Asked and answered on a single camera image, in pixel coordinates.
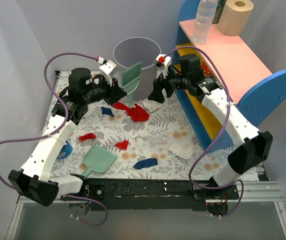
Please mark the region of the green hand brush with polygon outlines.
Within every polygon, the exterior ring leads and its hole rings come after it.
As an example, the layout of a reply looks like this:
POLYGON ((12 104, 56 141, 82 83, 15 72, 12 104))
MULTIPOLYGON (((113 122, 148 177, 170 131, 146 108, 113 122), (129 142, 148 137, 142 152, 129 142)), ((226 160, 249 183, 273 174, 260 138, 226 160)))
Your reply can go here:
POLYGON ((133 107, 134 91, 139 85, 142 62, 137 62, 123 71, 122 88, 127 93, 128 107, 133 107))

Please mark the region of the green plastic dustpan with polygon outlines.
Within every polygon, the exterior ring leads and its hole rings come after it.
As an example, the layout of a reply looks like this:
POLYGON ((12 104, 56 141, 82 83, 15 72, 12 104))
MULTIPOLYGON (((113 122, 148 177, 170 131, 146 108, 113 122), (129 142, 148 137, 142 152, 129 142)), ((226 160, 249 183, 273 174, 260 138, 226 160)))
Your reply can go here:
POLYGON ((115 154, 95 143, 83 157, 83 164, 87 167, 82 176, 87 177, 92 171, 102 174, 116 159, 115 154))

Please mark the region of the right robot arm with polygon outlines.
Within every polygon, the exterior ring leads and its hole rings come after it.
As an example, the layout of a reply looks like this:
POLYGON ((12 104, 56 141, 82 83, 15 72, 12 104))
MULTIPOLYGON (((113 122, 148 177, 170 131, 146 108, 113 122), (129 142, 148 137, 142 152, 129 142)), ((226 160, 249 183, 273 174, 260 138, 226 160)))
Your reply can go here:
POLYGON ((261 132, 242 115, 228 98, 219 80, 204 75, 197 55, 180 57, 180 69, 176 69, 171 63, 171 57, 164 54, 159 54, 155 63, 163 72, 153 81, 153 91, 148 99, 162 104, 174 91, 187 91, 222 125, 210 145, 214 145, 223 131, 227 131, 236 148, 228 156, 228 163, 211 177, 206 186, 213 198, 220 199, 227 193, 228 186, 267 159, 272 135, 268 131, 261 132))

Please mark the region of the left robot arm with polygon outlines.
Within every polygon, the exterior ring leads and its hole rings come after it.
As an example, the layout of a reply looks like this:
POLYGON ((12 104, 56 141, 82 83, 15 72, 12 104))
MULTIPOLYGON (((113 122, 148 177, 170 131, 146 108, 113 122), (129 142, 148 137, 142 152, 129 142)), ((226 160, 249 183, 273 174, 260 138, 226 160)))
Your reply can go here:
POLYGON ((73 194, 84 200, 89 188, 80 176, 72 174, 54 180, 51 170, 70 134, 76 129, 81 118, 87 113, 88 105, 104 100, 113 105, 127 93, 118 85, 113 70, 100 69, 92 77, 87 68, 73 69, 69 85, 59 94, 61 98, 52 109, 45 138, 40 140, 20 170, 12 170, 9 181, 22 196, 45 207, 58 196, 73 194))

